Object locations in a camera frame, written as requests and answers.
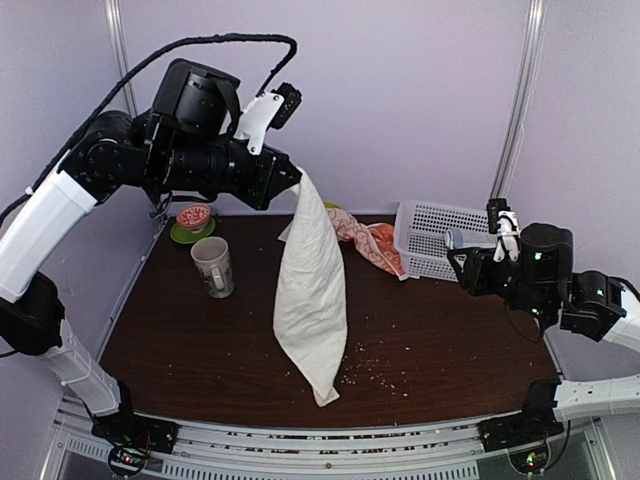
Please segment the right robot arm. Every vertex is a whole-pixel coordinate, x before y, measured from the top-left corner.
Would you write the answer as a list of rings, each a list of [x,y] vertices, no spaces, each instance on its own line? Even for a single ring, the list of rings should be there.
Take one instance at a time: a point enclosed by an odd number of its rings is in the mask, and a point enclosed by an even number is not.
[[[515,232],[502,218],[492,248],[447,244],[461,288],[497,295],[506,307],[531,315],[541,331],[558,325],[595,342],[639,348],[639,292],[627,280],[596,270],[573,270],[571,231],[532,223]],[[519,412],[479,423],[487,452],[540,442],[566,431],[572,420],[636,413],[639,377],[596,381],[538,380]]]

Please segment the white towel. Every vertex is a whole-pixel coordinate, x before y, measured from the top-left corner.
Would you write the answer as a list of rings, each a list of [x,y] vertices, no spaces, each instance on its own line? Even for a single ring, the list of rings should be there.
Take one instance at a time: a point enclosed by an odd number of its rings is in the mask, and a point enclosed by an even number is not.
[[[334,383],[347,340],[344,262],[327,209],[311,179],[290,188],[294,215],[284,243],[273,313],[281,349],[308,382],[316,405],[339,398]]]

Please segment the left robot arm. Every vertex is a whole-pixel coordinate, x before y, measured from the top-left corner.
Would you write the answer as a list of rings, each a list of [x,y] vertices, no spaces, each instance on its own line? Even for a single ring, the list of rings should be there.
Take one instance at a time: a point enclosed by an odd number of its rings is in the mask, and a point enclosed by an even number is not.
[[[45,363],[85,405],[93,431],[116,446],[146,447],[155,430],[133,411],[126,385],[108,375],[74,335],[40,268],[68,232],[119,188],[141,188],[157,206],[175,192],[207,202],[229,194],[265,210],[299,183],[289,157],[265,144],[299,107],[285,83],[241,106],[239,80],[185,59],[169,65],[150,110],[100,111],[27,197],[1,238],[1,336]]]

